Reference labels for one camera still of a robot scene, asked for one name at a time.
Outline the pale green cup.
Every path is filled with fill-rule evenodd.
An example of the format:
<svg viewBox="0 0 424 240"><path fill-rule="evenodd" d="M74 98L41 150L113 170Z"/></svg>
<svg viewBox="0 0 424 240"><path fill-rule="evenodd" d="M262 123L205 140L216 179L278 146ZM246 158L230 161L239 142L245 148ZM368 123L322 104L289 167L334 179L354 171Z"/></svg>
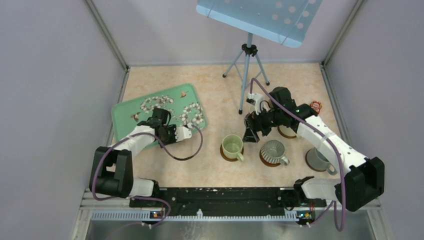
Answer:
<svg viewBox="0 0 424 240"><path fill-rule="evenodd" d="M238 135L235 135L235 134L227 135L222 140L221 144L223 145L223 147L227 151L233 152L233 153L238 151L238 148L241 149L241 148L244 147L242 139Z"/></svg>

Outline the dark brown wooden coaster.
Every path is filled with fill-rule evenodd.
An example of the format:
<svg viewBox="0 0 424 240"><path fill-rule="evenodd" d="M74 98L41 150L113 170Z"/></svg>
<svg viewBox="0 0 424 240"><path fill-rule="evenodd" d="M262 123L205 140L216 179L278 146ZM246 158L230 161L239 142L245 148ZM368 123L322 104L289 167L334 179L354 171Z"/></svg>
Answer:
<svg viewBox="0 0 424 240"><path fill-rule="evenodd" d="M244 147L238 148L236 152L227 151L223 145L220 146L221 157L228 162L244 161Z"/></svg>

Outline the green floral serving tray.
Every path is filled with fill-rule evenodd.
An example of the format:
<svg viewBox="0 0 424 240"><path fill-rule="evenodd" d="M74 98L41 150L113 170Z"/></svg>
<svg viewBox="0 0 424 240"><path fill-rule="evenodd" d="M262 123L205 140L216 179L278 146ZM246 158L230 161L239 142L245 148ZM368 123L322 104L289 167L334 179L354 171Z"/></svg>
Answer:
<svg viewBox="0 0 424 240"><path fill-rule="evenodd" d="M201 130L208 126L206 112L194 86L184 83L115 105L111 111L115 141L120 141L139 122L151 117L154 108L169 111L167 121L171 125L181 127L193 123Z"/></svg>

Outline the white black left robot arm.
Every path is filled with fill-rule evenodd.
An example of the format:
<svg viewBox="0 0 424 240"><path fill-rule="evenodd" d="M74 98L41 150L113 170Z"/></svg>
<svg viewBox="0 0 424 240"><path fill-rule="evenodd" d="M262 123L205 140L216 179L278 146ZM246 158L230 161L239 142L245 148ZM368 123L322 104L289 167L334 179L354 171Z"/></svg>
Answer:
<svg viewBox="0 0 424 240"><path fill-rule="evenodd" d="M171 113L155 108L152 116L136 124L123 139L111 146L100 146L94 152L89 189L96 200L140 196L149 207L160 202L154 181L134 176L133 161L154 142L166 144L176 140L176 126L169 125Z"/></svg>

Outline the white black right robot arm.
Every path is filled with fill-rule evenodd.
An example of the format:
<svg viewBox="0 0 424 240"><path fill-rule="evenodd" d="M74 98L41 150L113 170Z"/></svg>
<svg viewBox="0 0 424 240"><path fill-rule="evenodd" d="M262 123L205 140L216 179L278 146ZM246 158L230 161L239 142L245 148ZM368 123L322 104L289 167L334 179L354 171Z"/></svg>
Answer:
<svg viewBox="0 0 424 240"><path fill-rule="evenodd" d="M356 151L322 120L308 104L297 105L286 87L276 87L269 94L271 108L260 93L249 92L246 102L255 113L244 118L245 143L257 143L272 128L284 126L310 142L340 173L340 179L305 177L295 182L293 200L307 206L313 199L338 201L355 212L385 191L385 164L378 157L369 158Z"/></svg>

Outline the metallic grey cup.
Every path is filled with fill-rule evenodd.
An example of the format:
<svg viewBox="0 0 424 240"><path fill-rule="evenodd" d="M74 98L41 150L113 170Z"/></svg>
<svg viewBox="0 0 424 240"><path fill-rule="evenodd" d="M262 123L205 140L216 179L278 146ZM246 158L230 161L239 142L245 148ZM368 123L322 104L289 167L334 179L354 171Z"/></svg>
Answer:
<svg viewBox="0 0 424 240"><path fill-rule="evenodd" d="M278 140L267 141L260 149L265 161L271 164L281 163L283 166L290 164L290 160L286 156L286 147Z"/></svg>

